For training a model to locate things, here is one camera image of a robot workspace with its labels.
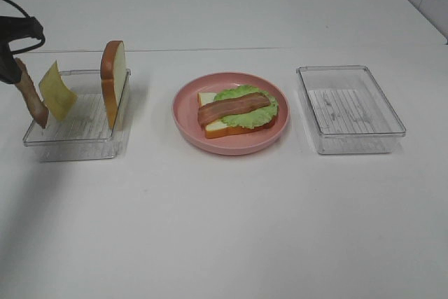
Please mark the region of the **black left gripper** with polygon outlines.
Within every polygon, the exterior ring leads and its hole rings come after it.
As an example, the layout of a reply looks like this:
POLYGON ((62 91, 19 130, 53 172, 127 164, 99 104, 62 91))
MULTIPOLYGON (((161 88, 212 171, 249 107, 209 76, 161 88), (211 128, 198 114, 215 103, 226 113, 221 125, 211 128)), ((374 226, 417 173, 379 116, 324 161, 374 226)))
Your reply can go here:
POLYGON ((44 44, 43 26, 35 17, 1 16, 1 82, 17 84, 21 81, 22 70, 13 57, 9 43, 25 38, 38 39, 38 47, 44 44))

